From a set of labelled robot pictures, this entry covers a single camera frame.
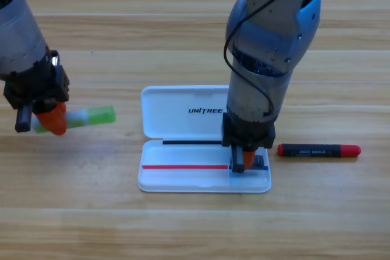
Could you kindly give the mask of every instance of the red marker cap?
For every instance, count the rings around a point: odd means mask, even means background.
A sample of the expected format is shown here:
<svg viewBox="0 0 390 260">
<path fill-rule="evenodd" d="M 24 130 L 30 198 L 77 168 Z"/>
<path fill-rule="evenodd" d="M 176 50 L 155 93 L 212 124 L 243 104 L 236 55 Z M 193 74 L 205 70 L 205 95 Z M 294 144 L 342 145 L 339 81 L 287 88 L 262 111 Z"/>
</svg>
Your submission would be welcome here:
<svg viewBox="0 0 390 260">
<path fill-rule="evenodd" d="M 361 153 L 359 146 L 340 145 L 341 158 L 356 158 Z"/>
</svg>

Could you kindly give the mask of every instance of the green marker cap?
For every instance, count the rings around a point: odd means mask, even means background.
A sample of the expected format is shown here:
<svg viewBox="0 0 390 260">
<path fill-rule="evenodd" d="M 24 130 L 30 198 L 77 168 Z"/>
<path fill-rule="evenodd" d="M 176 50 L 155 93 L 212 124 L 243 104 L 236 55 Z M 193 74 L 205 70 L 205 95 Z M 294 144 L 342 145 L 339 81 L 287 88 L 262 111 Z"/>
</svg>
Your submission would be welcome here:
<svg viewBox="0 0 390 260">
<path fill-rule="evenodd" d="M 116 121 L 116 115 L 112 106 L 88 109 L 88 121 L 91 125 L 106 124 Z"/>
</svg>

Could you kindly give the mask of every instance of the wood grain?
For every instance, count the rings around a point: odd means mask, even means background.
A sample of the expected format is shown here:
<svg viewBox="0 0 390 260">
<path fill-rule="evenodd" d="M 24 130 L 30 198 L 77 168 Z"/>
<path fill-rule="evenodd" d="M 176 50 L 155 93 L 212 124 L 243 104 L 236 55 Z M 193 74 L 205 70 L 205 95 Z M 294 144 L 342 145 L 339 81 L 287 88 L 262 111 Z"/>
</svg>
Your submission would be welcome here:
<svg viewBox="0 0 390 260">
<path fill-rule="evenodd" d="M 308 51 L 293 82 L 387 82 L 390 51 Z M 75 82 L 226 82 L 230 71 L 220 50 L 61 51 Z"/>
<path fill-rule="evenodd" d="M 358 160 L 269 151 L 261 195 L 138 189 L 140 92 L 226 85 L 236 0 L 28 0 L 68 73 L 68 109 L 117 121 L 66 135 L 17 134 L 0 97 L 0 259 L 390 259 L 389 0 L 323 0 L 294 71 L 278 143 L 358 144 Z"/>
</svg>

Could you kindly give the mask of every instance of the black marker barrel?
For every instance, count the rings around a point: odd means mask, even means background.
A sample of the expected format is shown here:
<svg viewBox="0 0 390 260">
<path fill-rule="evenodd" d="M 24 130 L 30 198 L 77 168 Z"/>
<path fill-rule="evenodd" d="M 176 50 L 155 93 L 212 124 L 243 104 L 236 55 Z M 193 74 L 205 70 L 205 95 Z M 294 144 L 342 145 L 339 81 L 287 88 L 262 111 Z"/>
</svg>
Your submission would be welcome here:
<svg viewBox="0 0 390 260">
<path fill-rule="evenodd" d="M 278 155 L 301 158 L 356 158 L 358 146 L 342 144 L 280 144 Z"/>
</svg>

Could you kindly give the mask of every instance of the marker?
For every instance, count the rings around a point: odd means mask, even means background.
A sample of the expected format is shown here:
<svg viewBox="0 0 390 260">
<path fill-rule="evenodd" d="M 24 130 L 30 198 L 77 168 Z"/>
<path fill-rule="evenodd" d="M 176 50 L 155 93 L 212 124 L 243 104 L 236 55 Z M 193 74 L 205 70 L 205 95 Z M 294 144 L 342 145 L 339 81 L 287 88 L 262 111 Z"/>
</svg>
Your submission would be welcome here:
<svg viewBox="0 0 390 260">
<path fill-rule="evenodd" d="M 301 158 L 356 158 L 358 146 L 342 144 L 279 144 L 278 155 Z"/>
<path fill-rule="evenodd" d="M 66 129 L 84 127 L 88 125 L 112 123 L 116 120 L 112 106 L 69 111 L 65 113 Z M 36 117 L 31 120 L 31 131 L 35 133 L 46 133 L 49 130 L 44 128 Z"/>
</svg>

